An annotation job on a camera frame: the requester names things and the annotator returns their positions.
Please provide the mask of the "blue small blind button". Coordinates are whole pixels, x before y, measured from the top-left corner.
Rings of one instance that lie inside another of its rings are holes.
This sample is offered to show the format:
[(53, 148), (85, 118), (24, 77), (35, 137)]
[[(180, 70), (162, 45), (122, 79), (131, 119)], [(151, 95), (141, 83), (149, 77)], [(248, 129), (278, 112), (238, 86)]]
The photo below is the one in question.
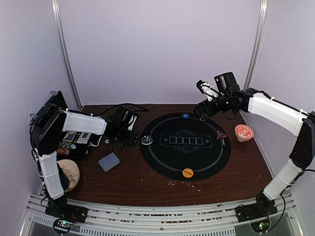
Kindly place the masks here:
[(188, 119), (190, 118), (190, 115), (188, 113), (183, 113), (182, 118)]

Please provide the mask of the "clear acrylic dealer button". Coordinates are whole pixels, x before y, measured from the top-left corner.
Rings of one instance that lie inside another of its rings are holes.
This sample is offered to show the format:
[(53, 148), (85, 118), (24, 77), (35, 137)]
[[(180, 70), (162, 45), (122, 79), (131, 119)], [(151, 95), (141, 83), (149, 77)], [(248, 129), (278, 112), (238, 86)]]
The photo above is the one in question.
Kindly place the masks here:
[(144, 135), (141, 138), (141, 144), (148, 146), (153, 142), (153, 138), (150, 135)]

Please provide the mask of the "red triangular all-in marker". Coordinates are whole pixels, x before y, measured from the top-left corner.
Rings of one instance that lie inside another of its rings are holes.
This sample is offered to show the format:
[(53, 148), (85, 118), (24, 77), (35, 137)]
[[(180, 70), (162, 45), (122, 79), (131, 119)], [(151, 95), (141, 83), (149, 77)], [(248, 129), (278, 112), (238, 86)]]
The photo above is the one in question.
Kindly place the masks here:
[(218, 130), (217, 131), (217, 139), (224, 139), (227, 138), (227, 135), (223, 133), (222, 131)]

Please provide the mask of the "yellow big blind button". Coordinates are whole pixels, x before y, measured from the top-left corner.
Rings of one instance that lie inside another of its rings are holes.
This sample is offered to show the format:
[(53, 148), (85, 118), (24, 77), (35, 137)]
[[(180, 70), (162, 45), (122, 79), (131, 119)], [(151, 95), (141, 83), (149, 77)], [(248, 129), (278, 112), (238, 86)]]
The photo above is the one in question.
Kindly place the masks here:
[(182, 175), (185, 177), (185, 178), (192, 178), (193, 175), (194, 175), (194, 171), (190, 168), (185, 168), (183, 169), (182, 171)]

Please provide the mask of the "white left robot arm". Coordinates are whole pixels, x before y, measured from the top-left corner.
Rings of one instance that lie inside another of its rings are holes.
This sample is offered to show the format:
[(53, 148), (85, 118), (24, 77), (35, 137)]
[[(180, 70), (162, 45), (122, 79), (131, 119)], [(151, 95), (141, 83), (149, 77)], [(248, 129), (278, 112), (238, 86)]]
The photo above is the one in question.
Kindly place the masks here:
[(137, 112), (122, 106), (108, 118), (64, 108), (50, 109), (38, 115), (30, 128), (30, 142), (39, 176), (49, 197), (56, 200), (64, 195), (57, 164), (57, 149), (64, 132), (105, 136), (132, 146), (139, 138), (137, 131), (133, 129), (138, 119)]

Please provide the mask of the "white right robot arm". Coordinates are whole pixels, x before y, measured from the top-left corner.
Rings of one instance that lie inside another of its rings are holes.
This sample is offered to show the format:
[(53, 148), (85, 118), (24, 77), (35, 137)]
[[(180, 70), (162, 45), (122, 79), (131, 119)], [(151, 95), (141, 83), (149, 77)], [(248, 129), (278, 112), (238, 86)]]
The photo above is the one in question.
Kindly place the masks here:
[(312, 164), (315, 157), (315, 114), (291, 107), (262, 90), (240, 88), (232, 72), (217, 75), (215, 85), (200, 80), (196, 83), (206, 99), (195, 106), (205, 120), (217, 113), (247, 113), (258, 132), (264, 158), (274, 178), (262, 190), (262, 199), (252, 206), (257, 217), (271, 209), (271, 200), (291, 187)]

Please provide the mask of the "blue playing card deck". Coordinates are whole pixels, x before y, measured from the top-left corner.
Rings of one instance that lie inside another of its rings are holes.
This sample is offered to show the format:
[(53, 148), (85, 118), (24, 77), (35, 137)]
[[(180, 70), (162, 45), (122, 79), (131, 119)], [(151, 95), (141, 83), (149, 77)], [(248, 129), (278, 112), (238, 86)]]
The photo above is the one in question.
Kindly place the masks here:
[(109, 171), (120, 163), (120, 159), (113, 152), (98, 161), (100, 167), (105, 171)]

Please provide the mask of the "round black poker mat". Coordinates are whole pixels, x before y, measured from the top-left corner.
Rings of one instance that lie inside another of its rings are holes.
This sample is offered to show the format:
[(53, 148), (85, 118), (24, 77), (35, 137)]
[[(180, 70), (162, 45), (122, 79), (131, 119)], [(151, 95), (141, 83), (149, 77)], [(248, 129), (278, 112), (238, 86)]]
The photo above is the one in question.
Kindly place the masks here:
[[(201, 121), (199, 116), (189, 113), (170, 113), (151, 121), (141, 136), (150, 135), (153, 142), (139, 144), (140, 152), (147, 164), (159, 174), (174, 179), (197, 181), (219, 173), (231, 157), (229, 137), (217, 139), (217, 131), (227, 135), (224, 129), (211, 119)], [(190, 168), (192, 178), (185, 178), (182, 171)]]

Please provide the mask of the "red white patterned bowl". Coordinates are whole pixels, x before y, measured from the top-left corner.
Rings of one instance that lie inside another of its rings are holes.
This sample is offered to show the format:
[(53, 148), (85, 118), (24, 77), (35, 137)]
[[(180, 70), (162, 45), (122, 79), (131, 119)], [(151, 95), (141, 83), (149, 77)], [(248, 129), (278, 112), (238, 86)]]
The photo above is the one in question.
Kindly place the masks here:
[(247, 142), (254, 137), (254, 131), (249, 126), (244, 124), (236, 125), (234, 132), (239, 142)]

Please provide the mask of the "white playing card box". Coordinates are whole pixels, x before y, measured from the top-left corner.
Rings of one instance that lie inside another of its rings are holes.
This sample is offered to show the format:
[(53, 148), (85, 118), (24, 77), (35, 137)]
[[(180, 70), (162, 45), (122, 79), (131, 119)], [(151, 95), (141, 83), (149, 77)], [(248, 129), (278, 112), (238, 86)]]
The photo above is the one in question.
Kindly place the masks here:
[(91, 133), (82, 132), (76, 141), (78, 144), (87, 144), (91, 137)]

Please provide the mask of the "black poker set case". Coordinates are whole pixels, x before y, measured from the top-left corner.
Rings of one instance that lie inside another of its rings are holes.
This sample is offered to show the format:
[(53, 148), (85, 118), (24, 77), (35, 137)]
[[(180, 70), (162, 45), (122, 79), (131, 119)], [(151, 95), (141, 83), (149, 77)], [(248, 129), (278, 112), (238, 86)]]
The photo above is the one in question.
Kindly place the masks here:
[(61, 91), (51, 91), (51, 97), (30, 122), (30, 143), (33, 158), (41, 154), (57, 153), (57, 159), (85, 161), (91, 147), (96, 147), (101, 135), (78, 131), (63, 131), (68, 108)]

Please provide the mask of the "blue-backed playing card box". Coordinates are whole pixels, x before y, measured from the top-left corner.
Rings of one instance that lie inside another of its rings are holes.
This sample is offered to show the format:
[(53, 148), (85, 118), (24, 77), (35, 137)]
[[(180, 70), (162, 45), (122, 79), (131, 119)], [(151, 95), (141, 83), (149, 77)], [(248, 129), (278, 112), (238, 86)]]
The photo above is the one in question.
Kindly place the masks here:
[(62, 141), (63, 141), (63, 142), (70, 142), (70, 143), (72, 143), (72, 141), (74, 140), (76, 134), (77, 134), (77, 132), (68, 131), (68, 132), (66, 133), (66, 135), (64, 136), (64, 138), (62, 139)]

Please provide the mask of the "beige patterned plate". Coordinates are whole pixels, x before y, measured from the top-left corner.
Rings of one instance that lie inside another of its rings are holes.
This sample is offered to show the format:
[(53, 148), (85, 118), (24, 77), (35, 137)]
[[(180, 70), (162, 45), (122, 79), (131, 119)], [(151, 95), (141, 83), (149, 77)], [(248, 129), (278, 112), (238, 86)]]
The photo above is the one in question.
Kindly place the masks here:
[(69, 180), (69, 186), (65, 192), (75, 188), (80, 179), (80, 170), (76, 162), (70, 159), (63, 159), (57, 162)]

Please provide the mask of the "front chips row in case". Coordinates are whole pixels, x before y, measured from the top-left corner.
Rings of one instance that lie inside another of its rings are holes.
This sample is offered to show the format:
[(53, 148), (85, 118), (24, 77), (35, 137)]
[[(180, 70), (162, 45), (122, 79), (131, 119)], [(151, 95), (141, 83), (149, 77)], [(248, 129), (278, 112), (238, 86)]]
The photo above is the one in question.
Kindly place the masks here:
[(70, 152), (72, 150), (76, 150), (76, 149), (77, 149), (76, 144), (61, 142), (61, 143), (59, 143), (59, 146), (57, 149), (57, 154), (68, 156), (68, 155), (70, 155)]

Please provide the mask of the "dark blue mug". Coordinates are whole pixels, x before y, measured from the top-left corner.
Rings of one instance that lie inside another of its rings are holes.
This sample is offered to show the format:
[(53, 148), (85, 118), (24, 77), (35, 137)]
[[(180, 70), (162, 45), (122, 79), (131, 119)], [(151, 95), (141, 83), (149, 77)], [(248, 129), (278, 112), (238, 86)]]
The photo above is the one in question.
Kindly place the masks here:
[(69, 187), (69, 179), (60, 166), (58, 166), (58, 170), (59, 170), (59, 177), (60, 177), (62, 188), (64, 191), (66, 191)]

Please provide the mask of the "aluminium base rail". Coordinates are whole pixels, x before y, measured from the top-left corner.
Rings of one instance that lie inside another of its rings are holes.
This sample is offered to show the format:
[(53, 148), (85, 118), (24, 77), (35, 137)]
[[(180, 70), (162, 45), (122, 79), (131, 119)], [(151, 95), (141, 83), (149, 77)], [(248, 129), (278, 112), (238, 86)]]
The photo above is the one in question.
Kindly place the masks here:
[(85, 223), (73, 226), (69, 236), (255, 236), (254, 227), (270, 220), (269, 236), (303, 236), (291, 194), (276, 199), (278, 213), (239, 222), (235, 208), (254, 199), (194, 206), (117, 206), (69, 200), (88, 209)]

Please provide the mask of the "aluminium frame post right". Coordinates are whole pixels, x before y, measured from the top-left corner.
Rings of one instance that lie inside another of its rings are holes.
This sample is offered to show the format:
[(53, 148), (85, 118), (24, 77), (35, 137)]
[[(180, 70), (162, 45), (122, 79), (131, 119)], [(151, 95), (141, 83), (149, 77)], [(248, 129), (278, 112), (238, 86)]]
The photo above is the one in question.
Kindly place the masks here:
[(244, 83), (245, 89), (253, 86), (255, 75), (257, 72), (259, 54), (263, 47), (263, 41), (266, 31), (269, 3), (270, 3), (269, 0), (260, 1), (255, 37), (252, 47), (252, 54)]

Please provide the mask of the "aluminium frame post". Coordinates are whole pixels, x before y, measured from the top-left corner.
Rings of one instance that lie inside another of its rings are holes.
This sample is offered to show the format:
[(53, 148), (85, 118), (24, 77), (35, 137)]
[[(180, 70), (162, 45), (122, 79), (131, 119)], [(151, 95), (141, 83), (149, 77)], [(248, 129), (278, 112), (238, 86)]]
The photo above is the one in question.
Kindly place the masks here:
[(257, 72), (259, 54), (263, 47), (263, 41), (266, 31), (269, 3), (270, 3), (269, 0), (260, 1), (255, 37), (252, 47), (252, 54), (244, 83), (245, 89), (253, 86), (255, 75)]
[(52, 0), (51, 3), (52, 3), (52, 10), (53, 10), (53, 15), (54, 15), (57, 33), (59, 37), (59, 44), (61, 48), (62, 59), (63, 59), (63, 64), (65, 67), (67, 79), (69, 81), (70, 89), (71, 89), (76, 107), (79, 110), (81, 110), (83, 106), (82, 106), (82, 102), (79, 97), (79, 92), (78, 92), (78, 89), (74, 80), (74, 76), (73, 76), (73, 72), (72, 72), (72, 68), (71, 68), (71, 64), (69, 60), (69, 55), (67, 51), (64, 30), (63, 30), (62, 16), (61, 16), (61, 11), (60, 11), (60, 1)]

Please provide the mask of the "aluminium frame post left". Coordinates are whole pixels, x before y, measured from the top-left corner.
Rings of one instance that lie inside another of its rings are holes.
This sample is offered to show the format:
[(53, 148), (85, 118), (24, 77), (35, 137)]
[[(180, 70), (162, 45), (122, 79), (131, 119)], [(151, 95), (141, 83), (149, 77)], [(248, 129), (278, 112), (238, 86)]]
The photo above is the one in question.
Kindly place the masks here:
[(81, 110), (83, 106), (82, 106), (82, 102), (79, 97), (79, 92), (78, 92), (78, 89), (74, 80), (74, 76), (73, 76), (73, 72), (72, 72), (72, 68), (71, 68), (71, 64), (69, 60), (69, 55), (67, 51), (64, 30), (63, 30), (62, 16), (61, 16), (61, 11), (60, 11), (60, 1), (52, 0), (51, 3), (52, 3), (52, 10), (53, 10), (53, 15), (54, 15), (57, 33), (59, 37), (59, 44), (61, 48), (62, 59), (63, 59), (63, 64), (65, 67), (67, 79), (69, 81), (70, 89), (71, 89), (76, 107), (79, 110)]

